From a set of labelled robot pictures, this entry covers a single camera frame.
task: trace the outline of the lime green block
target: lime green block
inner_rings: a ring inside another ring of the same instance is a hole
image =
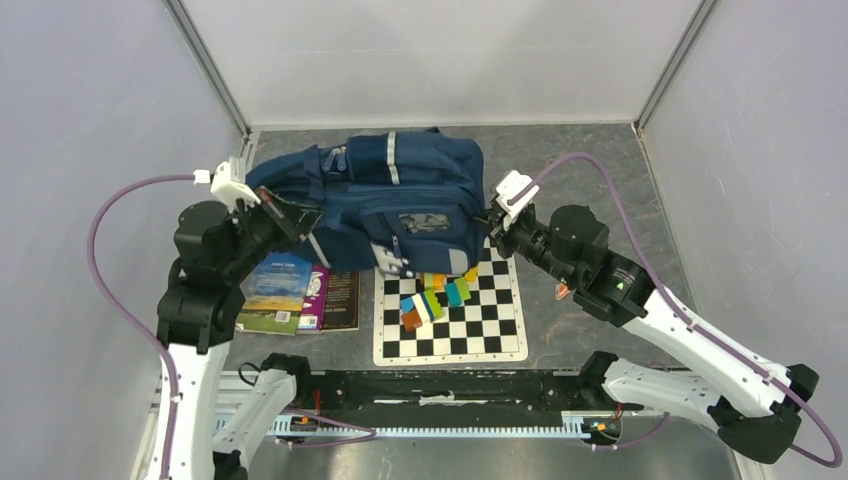
[[[464,278],[459,277],[453,283],[456,284],[456,289],[459,290],[459,297],[463,302],[471,298],[471,291],[468,290],[468,282]]]
[[[439,299],[436,298],[436,292],[432,289],[424,290],[424,298],[427,300],[427,306],[430,307],[430,311],[433,312],[433,318],[441,318],[442,306],[439,305]]]

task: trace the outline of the backpack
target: backpack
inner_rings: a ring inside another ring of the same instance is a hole
[[[293,252],[337,271],[463,274],[483,252],[474,221],[485,217],[483,153],[435,128],[313,145],[258,165],[246,183],[320,205],[323,216]]]

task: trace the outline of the book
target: book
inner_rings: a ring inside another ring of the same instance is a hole
[[[324,324],[324,297],[327,293],[328,274],[329,271],[321,265],[312,267],[312,277],[309,279],[309,287],[303,297],[297,333],[321,333],[321,326]]]
[[[293,335],[312,264],[291,253],[271,253],[254,269],[236,328],[244,332]]]
[[[359,329],[359,272],[333,272],[327,278],[323,331]]]

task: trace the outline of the checkered board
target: checkered board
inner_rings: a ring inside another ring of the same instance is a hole
[[[488,239],[471,299],[448,307],[436,292],[444,316],[407,332],[400,321],[400,300],[424,291],[419,279],[379,271],[374,288],[374,363],[380,367],[472,362],[520,362],[527,358],[527,334],[521,313],[518,276],[512,258],[504,260]]]

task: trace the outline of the black cable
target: black cable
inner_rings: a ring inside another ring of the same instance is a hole
[[[241,381],[242,381],[242,382],[244,382],[244,383],[246,383],[246,384],[250,385],[251,387],[253,387],[253,386],[255,386],[255,385],[256,385],[256,380],[254,380],[254,381],[252,381],[252,382],[251,382],[250,380],[248,380],[248,379],[244,376],[244,373],[242,373],[242,371],[241,371],[241,369],[242,369],[242,368],[244,368],[244,366],[245,366],[245,365],[247,365],[248,367],[250,367],[250,368],[252,368],[252,369],[256,370],[256,373],[261,373],[261,372],[262,372],[262,370],[261,370],[259,367],[257,367],[255,363],[251,363],[251,362],[244,362],[244,363],[242,363],[241,365],[239,365],[239,368],[238,368],[239,378],[241,379]]]

